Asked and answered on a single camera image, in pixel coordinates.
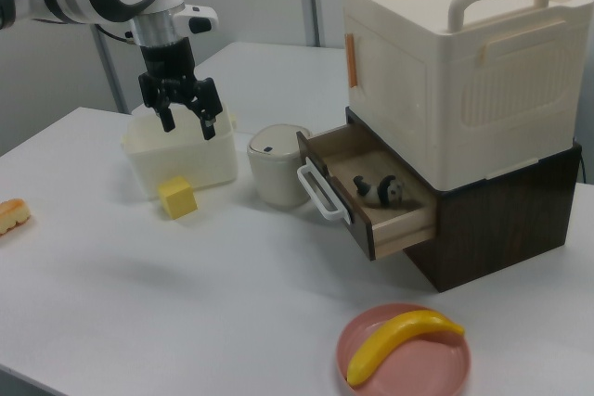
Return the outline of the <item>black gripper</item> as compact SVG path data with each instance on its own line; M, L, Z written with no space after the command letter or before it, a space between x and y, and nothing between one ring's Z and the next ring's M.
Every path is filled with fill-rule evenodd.
M188 38L165 46L142 47L147 71L139 76L145 105L154 109L165 132L175 128L171 104L185 105L198 114L205 140L215 137L220 98L212 78L195 77L195 60Z

